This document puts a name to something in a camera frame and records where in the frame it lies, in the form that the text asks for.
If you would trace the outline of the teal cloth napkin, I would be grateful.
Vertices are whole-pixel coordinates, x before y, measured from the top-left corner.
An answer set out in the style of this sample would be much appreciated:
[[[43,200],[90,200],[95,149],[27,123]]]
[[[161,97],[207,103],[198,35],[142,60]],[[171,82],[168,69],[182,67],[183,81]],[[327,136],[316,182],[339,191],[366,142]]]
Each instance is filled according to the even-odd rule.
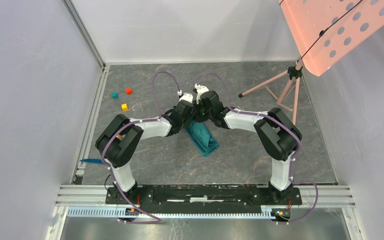
[[[203,122],[191,120],[189,127],[185,127],[184,130],[203,157],[208,157],[220,147],[219,142]]]

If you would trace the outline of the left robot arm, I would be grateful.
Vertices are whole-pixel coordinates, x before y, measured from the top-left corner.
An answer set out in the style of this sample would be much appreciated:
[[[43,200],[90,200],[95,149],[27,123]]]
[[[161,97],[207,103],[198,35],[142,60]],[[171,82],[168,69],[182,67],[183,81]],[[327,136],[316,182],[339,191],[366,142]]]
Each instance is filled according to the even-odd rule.
[[[154,137],[169,137],[189,125],[193,117],[192,101],[180,100],[160,118],[133,119],[118,114],[101,133],[95,142],[95,148],[102,162],[109,167],[118,188],[118,197],[125,204],[133,203],[137,198],[130,160],[141,140]]]

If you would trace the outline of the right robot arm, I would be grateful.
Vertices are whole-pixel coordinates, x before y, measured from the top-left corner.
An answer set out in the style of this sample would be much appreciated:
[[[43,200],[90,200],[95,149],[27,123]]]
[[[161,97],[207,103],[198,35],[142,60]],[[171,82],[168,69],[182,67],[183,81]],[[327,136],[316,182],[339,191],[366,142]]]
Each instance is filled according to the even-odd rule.
[[[272,159],[268,184],[269,199],[282,204],[292,189],[290,164],[301,146],[302,135],[285,113],[277,107],[270,111],[254,112],[224,106],[214,90],[194,88],[196,120],[210,120],[215,126],[228,130],[256,133],[266,153]]]

